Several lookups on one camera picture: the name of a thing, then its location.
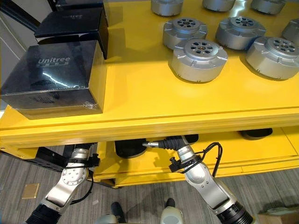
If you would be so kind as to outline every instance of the white wall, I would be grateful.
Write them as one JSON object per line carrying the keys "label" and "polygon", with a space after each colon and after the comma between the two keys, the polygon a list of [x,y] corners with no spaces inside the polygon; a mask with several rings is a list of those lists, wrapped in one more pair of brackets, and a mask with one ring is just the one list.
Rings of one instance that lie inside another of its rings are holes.
{"label": "white wall", "polygon": [[[47,0],[13,1],[40,22],[51,12],[51,8],[48,5]],[[31,30],[14,21],[2,12],[0,12],[0,16],[25,50],[31,45],[37,45],[33,32]],[[7,43],[9,43],[9,47],[12,48],[13,51],[17,52],[17,56],[21,57],[25,51],[22,50],[22,47],[19,48],[18,43],[15,41],[15,39],[12,36],[8,37],[8,34],[4,33],[3,29],[5,28],[3,24],[0,22],[0,30],[2,31],[0,33],[0,36],[3,38],[3,35],[5,35],[5,40]],[[2,40],[0,41],[0,49],[2,85],[8,77],[8,75],[10,74],[10,72],[12,71],[12,69],[14,68],[14,66],[17,64],[18,58],[11,52],[11,50],[6,46],[6,44]],[[5,107],[6,104],[3,101],[1,101],[0,110],[3,110]]]}

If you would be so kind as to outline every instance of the black cable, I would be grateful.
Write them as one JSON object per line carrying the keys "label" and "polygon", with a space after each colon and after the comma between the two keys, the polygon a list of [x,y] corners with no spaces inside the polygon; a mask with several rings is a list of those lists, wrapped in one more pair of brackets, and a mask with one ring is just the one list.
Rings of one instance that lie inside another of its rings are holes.
{"label": "black cable", "polygon": [[91,170],[88,170],[88,172],[89,172],[89,175],[92,176],[92,184],[90,185],[88,192],[82,198],[72,201],[71,204],[77,204],[77,203],[83,201],[84,199],[86,199],[91,194],[92,189],[93,189],[93,172]]}
{"label": "black cable", "polygon": [[214,170],[213,170],[213,173],[212,173],[212,176],[215,177],[216,174],[217,174],[217,170],[218,170],[218,167],[219,167],[219,164],[220,164],[220,160],[221,160],[221,157],[222,157],[222,152],[223,152],[223,148],[222,148],[222,145],[219,143],[219,142],[213,142],[211,143],[210,145],[208,145],[208,147],[201,151],[201,152],[196,152],[195,154],[203,154],[201,159],[199,161],[197,161],[196,163],[194,163],[192,166],[190,166],[189,168],[185,169],[183,172],[181,172],[182,174],[185,174],[186,172],[188,172],[190,169],[192,169],[193,167],[195,167],[196,165],[198,165],[199,163],[201,163],[206,154],[212,149],[214,148],[215,146],[218,146],[218,156],[216,157],[216,163],[215,163],[215,167],[214,167]]}

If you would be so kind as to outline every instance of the unitree logo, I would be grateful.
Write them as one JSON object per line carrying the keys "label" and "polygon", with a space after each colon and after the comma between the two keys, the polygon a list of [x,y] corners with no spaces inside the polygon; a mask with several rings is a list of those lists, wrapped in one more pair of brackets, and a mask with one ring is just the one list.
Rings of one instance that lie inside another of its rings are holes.
{"label": "unitree logo", "polygon": [[37,67],[50,67],[50,66],[63,66],[68,65],[70,62],[70,57],[59,57],[59,58],[41,58],[38,60]]}
{"label": "unitree logo", "polygon": [[82,19],[82,16],[83,16],[83,15],[65,15],[65,16],[63,16],[62,18],[64,18],[64,19],[72,19],[72,20],[74,20],[74,19]]}

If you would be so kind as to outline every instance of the black box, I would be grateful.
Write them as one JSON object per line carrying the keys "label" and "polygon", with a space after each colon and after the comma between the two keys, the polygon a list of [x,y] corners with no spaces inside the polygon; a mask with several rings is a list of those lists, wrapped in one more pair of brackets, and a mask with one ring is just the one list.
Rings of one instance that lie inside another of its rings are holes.
{"label": "black box", "polygon": [[58,11],[99,7],[102,7],[104,9],[108,26],[109,5],[105,0],[58,0],[56,3],[56,8]]}
{"label": "black box", "polygon": [[98,40],[107,59],[108,29],[103,8],[52,12],[34,36],[39,44]]}
{"label": "black box", "polygon": [[31,46],[1,98],[29,119],[102,113],[106,74],[97,41]]}

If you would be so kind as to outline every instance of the silver motor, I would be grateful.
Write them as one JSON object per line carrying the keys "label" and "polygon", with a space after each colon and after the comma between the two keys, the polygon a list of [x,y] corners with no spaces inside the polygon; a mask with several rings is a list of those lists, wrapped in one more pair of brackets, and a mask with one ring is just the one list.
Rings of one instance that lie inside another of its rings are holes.
{"label": "silver motor", "polygon": [[266,33],[258,21],[244,16],[224,19],[220,22],[216,40],[223,46],[236,50],[248,50],[253,41]]}
{"label": "silver motor", "polygon": [[235,0],[203,0],[202,6],[204,8],[218,11],[218,12],[226,12],[233,8],[235,4]]}
{"label": "silver motor", "polygon": [[283,30],[282,36],[299,46],[299,19],[291,20]]}
{"label": "silver motor", "polygon": [[256,11],[276,15],[285,6],[284,0],[252,0],[251,7]]}
{"label": "silver motor", "polygon": [[183,0],[151,0],[151,10],[157,15],[173,16],[182,11]]}
{"label": "silver motor", "polygon": [[226,51],[218,44],[190,39],[175,46],[171,66],[182,79],[209,82],[220,74],[227,60]]}
{"label": "silver motor", "polygon": [[164,24],[163,44],[170,49],[174,49],[182,40],[190,38],[205,39],[206,34],[206,24],[194,18],[182,17]]}
{"label": "silver motor", "polygon": [[257,38],[246,55],[259,73],[274,79],[289,79],[299,71],[299,48],[279,37]]}

